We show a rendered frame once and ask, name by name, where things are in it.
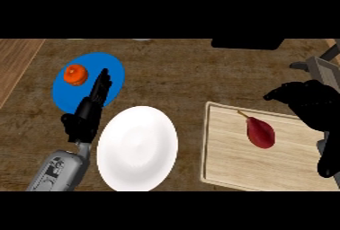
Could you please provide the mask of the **blue round placemat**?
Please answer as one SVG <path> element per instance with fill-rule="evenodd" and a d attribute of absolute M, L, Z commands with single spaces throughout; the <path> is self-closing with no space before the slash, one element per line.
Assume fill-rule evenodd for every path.
<path fill-rule="evenodd" d="M 70 65 L 82 65 L 88 70 L 88 79 L 79 86 L 64 81 L 64 73 Z M 104 105 L 108 105 L 125 86 L 125 65 L 120 59 L 110 53 L 92 52 L 74 58 L 60 70 L 52 84 L 51 95 L 54 103 L 65 113 L 76 113 L 83 98 L 91 94 L 104 68 L 108 69 L 108 75 L 111 76 L 111 89 L 104 103 Z"/>

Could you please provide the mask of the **orange round fruit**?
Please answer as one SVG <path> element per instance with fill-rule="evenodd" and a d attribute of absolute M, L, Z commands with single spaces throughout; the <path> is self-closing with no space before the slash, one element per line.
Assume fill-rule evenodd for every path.
<path fill-rule="evenodd" d="M 82 85 L 88 80 L 88 70 L 80 64 L 73 64 L 67 67 L 64 72 L 64 81 L 71 85 Z"/>

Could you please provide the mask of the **pale wooden tray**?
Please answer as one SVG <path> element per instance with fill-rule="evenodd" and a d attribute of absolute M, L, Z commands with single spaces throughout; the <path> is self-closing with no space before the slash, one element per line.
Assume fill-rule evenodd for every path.
<path fill-rule="evenodd" d="M 275 145 L 264 149 L 247 137 L 246 118 L 264 120 Z M 201 181 L 238 190 L 340 191 L 317 171 L 324 134 L 293 115 L 206 103 Z"/>

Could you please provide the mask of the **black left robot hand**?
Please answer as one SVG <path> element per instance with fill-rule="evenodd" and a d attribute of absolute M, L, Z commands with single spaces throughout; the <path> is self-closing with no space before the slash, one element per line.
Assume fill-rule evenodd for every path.
<path fill-rule="evenodd" d="M 73 143 L 91 143 L 98 134 L 98 126 L 104 103 L 111 89 L 110 70 L 102 69 L 91 94 L 83 98 L 76 113 L 65 113 L 61 116 L 65 133 Z"/>

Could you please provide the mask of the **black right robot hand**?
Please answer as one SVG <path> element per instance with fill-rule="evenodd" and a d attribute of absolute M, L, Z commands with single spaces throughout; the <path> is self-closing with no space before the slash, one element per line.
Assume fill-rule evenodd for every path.
<path fill-rule="evenodd" d="M 264 99 L 287 104 L 306 125 L 329 133 L 318 173 L 324 178 L 333 177 L 340 173 L 340 93 L 318 80 L 308 80 L 284 83 Z"/>

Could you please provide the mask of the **red pear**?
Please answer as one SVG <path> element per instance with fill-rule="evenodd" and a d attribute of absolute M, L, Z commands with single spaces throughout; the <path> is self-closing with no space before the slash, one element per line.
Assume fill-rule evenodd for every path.
<path fill-rule="evenodd" d="M 275 131 L 272 126 L 261 119 L 247 116 L 241 111 L 238 113 L 246 117 L 250 142 L 264 149 L 271 148 L 275 145 Z"/>

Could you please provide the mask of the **white round plate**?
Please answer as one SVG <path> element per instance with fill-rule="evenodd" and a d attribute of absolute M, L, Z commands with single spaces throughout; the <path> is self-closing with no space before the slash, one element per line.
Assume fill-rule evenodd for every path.
<path fill-rule="evenodd" d="M 98 140 L 98 170 L 117 191 L 150 191 L 176 163 L 178 135 L 172 120 L 151 106 L 136 106 L 111 119 Z"/>

